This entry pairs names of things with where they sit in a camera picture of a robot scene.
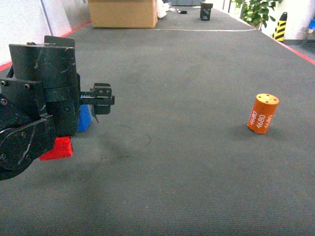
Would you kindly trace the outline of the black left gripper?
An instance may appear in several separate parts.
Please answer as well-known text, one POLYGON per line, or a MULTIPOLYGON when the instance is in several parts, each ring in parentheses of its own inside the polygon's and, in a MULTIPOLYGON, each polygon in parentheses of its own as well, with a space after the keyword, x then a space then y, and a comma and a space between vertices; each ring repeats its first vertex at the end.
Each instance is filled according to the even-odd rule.
POLYGON ((95 83, 89 91, 80 91, 73 39, 47 35, 44 44, 10 44, 9 51, 12 67, 1 86, 2 95, 28 117, 38 119, 30 96, 35 89, 26 86, 40 82, 42 109, 52 115, 57 137, 75 135, 80 104, 91 106, 97 122, 97 115, 110 114, 115 104, 110 84, 95 83))

